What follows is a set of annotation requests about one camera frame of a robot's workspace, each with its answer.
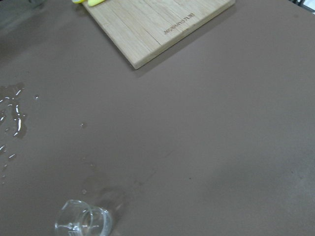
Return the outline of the clear glass measuring cup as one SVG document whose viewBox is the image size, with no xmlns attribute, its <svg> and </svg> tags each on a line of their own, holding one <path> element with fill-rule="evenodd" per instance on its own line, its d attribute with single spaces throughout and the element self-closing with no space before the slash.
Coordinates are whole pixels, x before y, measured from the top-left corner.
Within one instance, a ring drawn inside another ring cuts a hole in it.
<svg viewBox="0 0 315 236">
<path fill-rule="evenodd" d="M 56 236 L 108 236 L 112 231 L 108 210 L 80 200 L 68 200 L 55 220 Z"/>
</svg>

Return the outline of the bamboo cutting board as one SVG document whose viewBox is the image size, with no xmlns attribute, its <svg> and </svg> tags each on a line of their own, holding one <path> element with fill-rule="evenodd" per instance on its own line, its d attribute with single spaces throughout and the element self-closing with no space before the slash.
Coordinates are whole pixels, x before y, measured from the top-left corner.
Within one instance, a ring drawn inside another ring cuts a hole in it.
<svg viewBox="0 0 315 236">
<path fill-rule="evenodd" d="M 235 4 L 233 0 L 105 0 L 82 5 L 134 69 Z"/>
</svg>

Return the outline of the yellow plastic knife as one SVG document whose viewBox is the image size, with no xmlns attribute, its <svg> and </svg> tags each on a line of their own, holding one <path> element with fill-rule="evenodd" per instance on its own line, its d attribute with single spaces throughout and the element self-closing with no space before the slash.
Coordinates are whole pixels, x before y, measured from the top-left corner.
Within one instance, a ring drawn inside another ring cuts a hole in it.
<svg viewBox="0 0 315 236">
<path fill-rule="evenodd" d="M 105 0 L 88 0 L 88 6 L 93 7 L 96 6 L 102 2 L 104 2 Z"/>
</svg>

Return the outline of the lemon slice outer left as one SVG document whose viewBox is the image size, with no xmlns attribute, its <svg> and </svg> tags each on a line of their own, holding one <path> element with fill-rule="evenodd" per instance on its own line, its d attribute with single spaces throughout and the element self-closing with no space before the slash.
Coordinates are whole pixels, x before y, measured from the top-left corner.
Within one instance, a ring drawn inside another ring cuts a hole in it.
<svg viewBox="0 0 315 236">
<path fill-rule="evenodd" d="M 85 0 L 71 0 L 74 4 L 83 3 Z"/>
</svg>

